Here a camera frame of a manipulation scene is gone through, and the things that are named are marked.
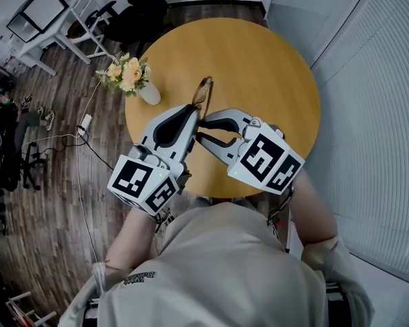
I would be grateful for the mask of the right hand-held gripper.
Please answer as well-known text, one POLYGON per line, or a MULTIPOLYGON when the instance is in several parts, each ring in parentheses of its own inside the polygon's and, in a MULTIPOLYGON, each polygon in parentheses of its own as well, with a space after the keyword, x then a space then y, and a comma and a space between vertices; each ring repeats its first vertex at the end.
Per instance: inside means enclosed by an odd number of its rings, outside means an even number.
POLYGON ((206 129, 243 135, 223 142, 198 132, 196 141, 228 167, 228 176, 270 193, 283 193, 300 172, 305 160, 283 139, 278 129, 248 113, 229 108, 208 114, 200 122, 206 129))

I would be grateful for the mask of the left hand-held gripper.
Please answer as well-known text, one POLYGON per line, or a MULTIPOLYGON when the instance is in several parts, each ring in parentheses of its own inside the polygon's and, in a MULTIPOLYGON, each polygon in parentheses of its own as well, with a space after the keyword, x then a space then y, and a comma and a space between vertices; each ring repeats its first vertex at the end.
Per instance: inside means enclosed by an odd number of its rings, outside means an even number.
POLYGON ((193 104, 155 117, 146 126, 140 144, 119 157, 108 190, 150 216, 167 213, 169 201, 183 191, 191 177, 184 161, 194 147, 199 120, 200 111, 193 104))

